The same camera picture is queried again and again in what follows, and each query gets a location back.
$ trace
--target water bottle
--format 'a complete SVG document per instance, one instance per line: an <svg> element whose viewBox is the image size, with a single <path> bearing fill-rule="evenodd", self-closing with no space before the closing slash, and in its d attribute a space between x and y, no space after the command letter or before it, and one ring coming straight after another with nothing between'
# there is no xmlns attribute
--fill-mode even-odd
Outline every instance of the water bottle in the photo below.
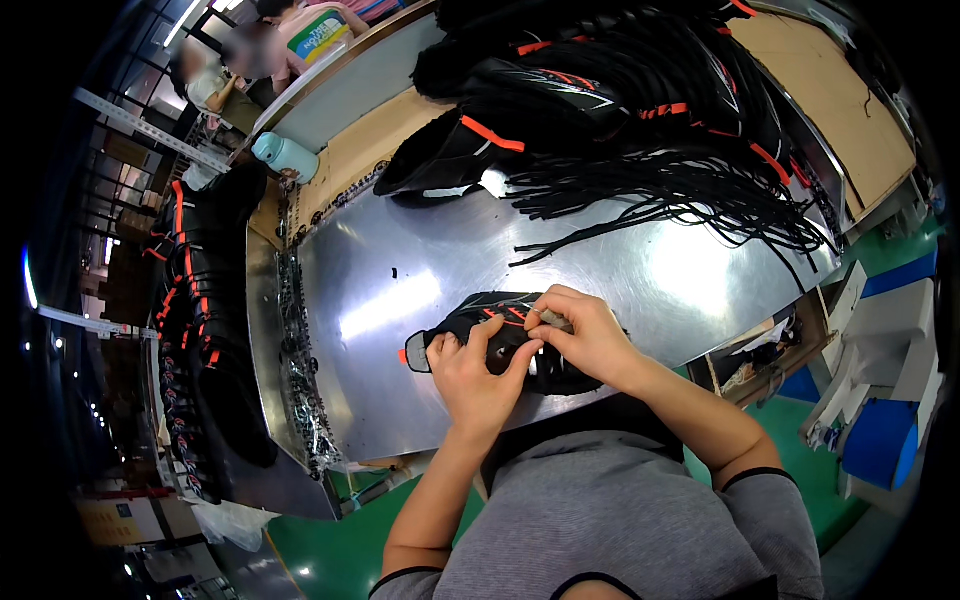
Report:
<svg viewBox="0 0 960 600"><path fill-rule="evenodd" d="M253 155L283 177L309 183L317 174L320 159L297 142L266 132L253 144Z"/></svg>

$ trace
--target person's right hand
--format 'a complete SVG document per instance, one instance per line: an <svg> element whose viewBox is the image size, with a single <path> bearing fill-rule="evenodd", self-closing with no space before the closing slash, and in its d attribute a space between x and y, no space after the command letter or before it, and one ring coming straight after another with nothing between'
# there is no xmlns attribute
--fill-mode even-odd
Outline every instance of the person's right hand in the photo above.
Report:
<svg viewBox="0 0 960 600"><path fill-rule="evenodd" d="M549 308L566 317L573 324L573 335L543 324L540 313L531 310L524 326L531 338L551 344L574 367L618 390L636 377L642 354L630 343L603 299L564 285L551 285L534 302L534 308Z"/></svg>

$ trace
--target metal work table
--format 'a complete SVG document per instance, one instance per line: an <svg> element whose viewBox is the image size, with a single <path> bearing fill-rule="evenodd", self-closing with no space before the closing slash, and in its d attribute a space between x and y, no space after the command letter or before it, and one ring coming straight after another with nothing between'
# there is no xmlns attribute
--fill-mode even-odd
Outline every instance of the metal work table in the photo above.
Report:
<svg viewBox="0 0 960 600"><path fill-rule="evenodd" d="M541 292L562 283L610 304L634 344L663 365L689 362L800 297L793 277L759 240L723 245L708 227L663 221L573 244L508 267L514 246L550 242L609 221L616 200L552 221L530 221L487 191L430 208L368 191L333 213L298 249L317 386L331 433L351 461L438 447L449 426L433 379L397 358L406 339L443 320L468 295ZM819 210L807 215L820 222ZM823 247L818 273L783 251L805 290L839 266ZM508 427L546 419L612 394L524 395Z"/></svg>

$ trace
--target person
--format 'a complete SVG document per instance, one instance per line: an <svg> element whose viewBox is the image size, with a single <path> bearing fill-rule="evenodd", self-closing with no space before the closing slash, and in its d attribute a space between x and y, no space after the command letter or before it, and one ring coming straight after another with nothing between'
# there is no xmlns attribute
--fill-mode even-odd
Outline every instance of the person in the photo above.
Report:
<svg viewBox="0 0 960 600"><path fill-rule="evenodd" d="M170 59L170 72L178 96L201 112L221 117L244 135L250 135L263 114L263 108L239 89L240 77L227 73L219 59L190 39Z"/></svg>
<svg viewBox="0 0 960 600"><path fill-rule="evenodd" d="M541 322L549 308L568 334ZM637 350L607 304L562 285L506 372L502 317L427 349L452 424L396 518L371 599L820 598L816 539L759 424ZM544 343L622 394L500 434ZM711 490L683 465L683 444ZM490 499L451 549L474 472Z"/></svg>
<svg viewBox="0 0 960 600"><path fill-rule="evenodd" d="M295 0L260 0L257 13L276 25L279 42L310 65L333 48L334 43L353 42L370 29L359 16L339 2L323 2L302 9ZM274 73L274 91L282 93L292 81L289 62Z"/></svg>

